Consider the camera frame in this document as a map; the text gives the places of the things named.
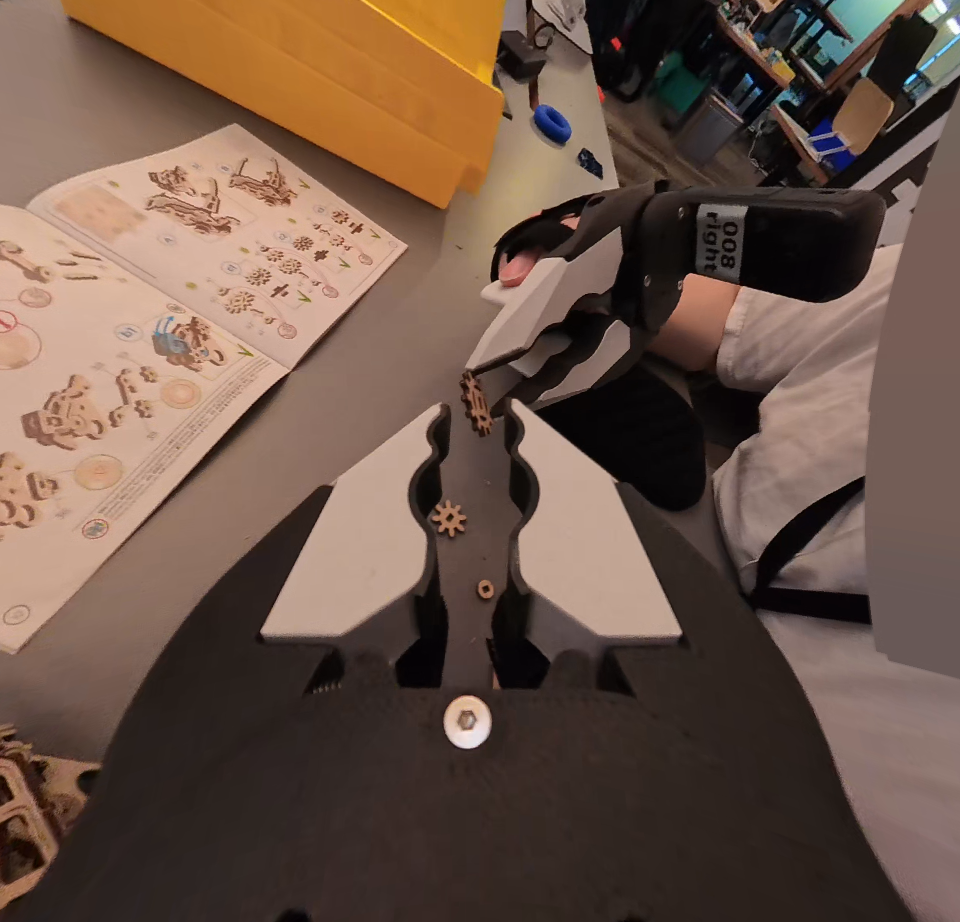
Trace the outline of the black power adapter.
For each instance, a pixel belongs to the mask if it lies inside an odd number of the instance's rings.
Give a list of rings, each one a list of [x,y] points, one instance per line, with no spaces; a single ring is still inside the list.
[[[522,31],[509,30],[500,34],[496,66],[517,83],[536,80],[546,63],[546,52],[535,48]]]

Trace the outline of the dark assembled wooden model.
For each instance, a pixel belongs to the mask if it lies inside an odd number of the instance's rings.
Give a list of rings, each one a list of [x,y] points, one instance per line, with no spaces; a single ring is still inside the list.
[[[39,753],[1,726],[1,910],[35,889],[88,803],[102,765]]]

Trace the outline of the wooden gear with square holes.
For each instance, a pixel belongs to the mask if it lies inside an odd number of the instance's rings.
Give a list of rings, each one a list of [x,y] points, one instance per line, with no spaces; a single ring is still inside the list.
[[[462,373],[459,385],[464,413],[472,430],[480,437],[491,435],[494,417],[481,381],[472,371],[466,370]]]

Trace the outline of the person's white shirt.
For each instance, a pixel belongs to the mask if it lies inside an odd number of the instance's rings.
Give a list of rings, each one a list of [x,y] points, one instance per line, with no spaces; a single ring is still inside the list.
[[[762,393],[759,430],[715,473],[726,549],[745,590],[762,551],[817,499],[864,475],[869,396],[901,245],[850,295],[805,304],[740,291],[716,373]],[[872,629],[763,616],[809,696],[854,809],[918,920],[958,920],[958,680],[896,664]]]

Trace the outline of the yellow plastic bin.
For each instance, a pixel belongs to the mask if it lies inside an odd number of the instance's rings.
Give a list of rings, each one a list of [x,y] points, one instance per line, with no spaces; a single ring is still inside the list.
[[[506,0],[59,0],[67,16],[444,209],[486,180]]]

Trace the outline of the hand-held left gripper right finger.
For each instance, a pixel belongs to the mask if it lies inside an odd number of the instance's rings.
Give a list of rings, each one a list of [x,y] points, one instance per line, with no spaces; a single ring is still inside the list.
[[[596,673],[617,650],[676,646],[683,629],[615,478],[521,402],[503,419],[519,519],[490,623],[498,684],[539,686],[566,653]]]

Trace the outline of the black office chair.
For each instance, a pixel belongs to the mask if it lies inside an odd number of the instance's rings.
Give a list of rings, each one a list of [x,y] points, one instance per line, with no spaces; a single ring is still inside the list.
[[[866,78],[894,102],[937,35],[920,13],[894,18],[870,64]]]

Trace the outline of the person's right hand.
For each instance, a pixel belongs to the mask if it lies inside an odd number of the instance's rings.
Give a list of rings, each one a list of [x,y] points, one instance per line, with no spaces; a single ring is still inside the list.
[[[518,227],[519,234],[499,256],[496,279],[504,288],[522,284],[539,261],[565,243],[579,226],[580,217],[560,220],[537,218]]]

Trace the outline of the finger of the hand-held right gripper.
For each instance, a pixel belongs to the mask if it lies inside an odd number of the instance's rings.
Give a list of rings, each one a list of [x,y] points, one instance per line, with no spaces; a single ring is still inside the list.
[[[637,334],[614,314],[610,296],[585,296],[509,363],[519,376],[509,398],[526,406],[552,406],[580,396],[637,360]]]
[[[616,228],[576,256],[540,259],[522,283],[508,292],[468,358],[474,374],[508,363],[577,308],[602,304],[613,290],[623,258],[623,232]]]

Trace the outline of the assembly instruction booklet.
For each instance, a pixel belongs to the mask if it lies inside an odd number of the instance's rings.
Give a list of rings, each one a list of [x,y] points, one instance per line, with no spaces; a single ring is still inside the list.
[[[238,125],[2,206],[2,652],[406,249]]]

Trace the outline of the grey waste bin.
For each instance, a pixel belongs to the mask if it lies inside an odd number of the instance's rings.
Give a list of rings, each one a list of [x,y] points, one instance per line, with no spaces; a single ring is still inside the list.
[[[707,92],[678,127],[674,143],[680,156],[694,166],[704,166],[742,129],[742,116],[715,91]]]

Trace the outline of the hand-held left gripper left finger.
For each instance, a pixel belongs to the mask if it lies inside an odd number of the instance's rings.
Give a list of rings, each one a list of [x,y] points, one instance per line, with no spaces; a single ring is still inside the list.
[[[451,412],[436,403],[342,473],[260,637],[384,659],[401,686],[442,681],[450,618],[428,517],[442,493]]]

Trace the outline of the person's right forearm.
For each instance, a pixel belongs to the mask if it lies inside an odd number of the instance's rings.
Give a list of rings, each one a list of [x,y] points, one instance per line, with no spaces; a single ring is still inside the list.
[[[739,293],[736,284],[687,275],[678,304],[647,351],[686,373],[715,373],[727,318]]]

